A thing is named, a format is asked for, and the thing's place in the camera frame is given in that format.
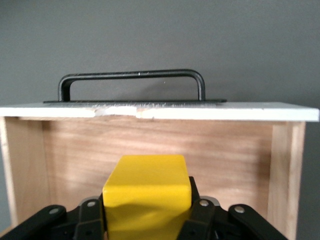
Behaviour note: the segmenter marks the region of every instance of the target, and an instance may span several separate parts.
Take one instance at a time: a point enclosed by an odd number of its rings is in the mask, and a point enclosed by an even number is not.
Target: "wood grain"
[[[12,227],[50,203],[40,121],[0,118],[1,148]]]
[[[288,239],[296,239],[305,122],[274,125],[267,219]]]
[[[182,154],[203,196],[267,216],[272,124],[104,116],[44,121],[51,203],[68,210],[102,187],[123,155]]]

